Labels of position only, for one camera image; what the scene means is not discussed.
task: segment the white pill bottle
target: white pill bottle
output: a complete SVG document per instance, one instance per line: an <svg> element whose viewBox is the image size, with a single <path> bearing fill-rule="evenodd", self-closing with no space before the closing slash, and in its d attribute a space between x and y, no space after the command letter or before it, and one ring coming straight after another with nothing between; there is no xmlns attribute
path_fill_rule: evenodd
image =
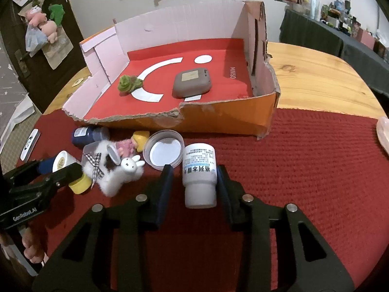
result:
<svg viewBox="0 0 389 292"><path fill-rule="evenodd" d="M216 156L208 144L196 143L184 148L182 184L185 187L185 206L207 209L216 206Z"/></svg>

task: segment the metal screw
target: metal screw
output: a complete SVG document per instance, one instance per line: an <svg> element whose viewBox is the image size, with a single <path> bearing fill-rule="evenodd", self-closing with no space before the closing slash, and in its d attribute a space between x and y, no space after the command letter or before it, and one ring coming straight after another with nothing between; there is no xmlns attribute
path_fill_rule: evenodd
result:
<svg viewBox="0 0 389 292"><path fill-rule="evenodd" d="M251 194L245 194L242 196L242 199L245 202L252 202L254 200L254 197Z"/></svg>
<svg viewBox="0 0 389 292"><path fill-rule="evenodd" d="M289 203L286 208L291 211L291 212L296 212L297 211L297 205L293 203Z"/></svg>
<svg viewBox="0 0 389 292"><path fill-rule="evenodd" d="M103 206L101 204L95 204L94 206L92 206L92 211L95 213L100 212L102 209Z"/></svg>
<svg viewBox="0 0 389 292"><path fill-rule="evenodd" d="M144 202L147 200L147 195L145 194L138 194L137 197L135 198L138 202Z"/></svg>

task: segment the blue bottle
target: blue bottle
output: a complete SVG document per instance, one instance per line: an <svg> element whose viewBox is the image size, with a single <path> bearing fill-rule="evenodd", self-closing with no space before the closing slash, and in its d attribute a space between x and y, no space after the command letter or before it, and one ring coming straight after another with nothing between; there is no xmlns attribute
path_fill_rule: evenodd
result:
<svg viewBox="0 0 389 292"><path fill-rule="evenodd" d="M88 144L109 139L109 137L107 127L79 127L72 132L71 142L78 148L84 148Z"/></svg>

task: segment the black and white gingham ribbon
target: black and white gingham ribbon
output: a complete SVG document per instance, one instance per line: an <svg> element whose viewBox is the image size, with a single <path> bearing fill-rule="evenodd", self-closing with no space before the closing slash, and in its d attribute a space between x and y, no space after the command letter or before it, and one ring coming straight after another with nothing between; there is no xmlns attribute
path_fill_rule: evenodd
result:
<svg viewBox="0 0 389 292"><path fill-rule="evenodd" d="M96 183L97 177L99 177L100 179L104 177L104 172L102 172L102 170L99 167L100 160L101 160L101 153L95 154L95 157L93 157L91 154L84 154L84 156L86 157L86 159L88 159L88 161L93 166L93 181L91 186L92 189L93 185Z"/></svg>

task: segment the orange cardboard box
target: orange cardboard box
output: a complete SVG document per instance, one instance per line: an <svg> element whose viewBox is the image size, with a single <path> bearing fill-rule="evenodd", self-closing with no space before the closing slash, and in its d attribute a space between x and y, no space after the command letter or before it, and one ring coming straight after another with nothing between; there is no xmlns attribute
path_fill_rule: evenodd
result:
<svg viewBox="0 0 389 292"><path fill-rule="evenodd" d="M63 107L74 119L111 128L259 138L269 133L280 88L268 62L263 2L159 9L117 23L80 46L92 77ZM200 60L204 55L211 60ZM211 90L173 98L174 76L194 68L209 70ZM120 95L124 74L142 79L143 87Z"/></svg>

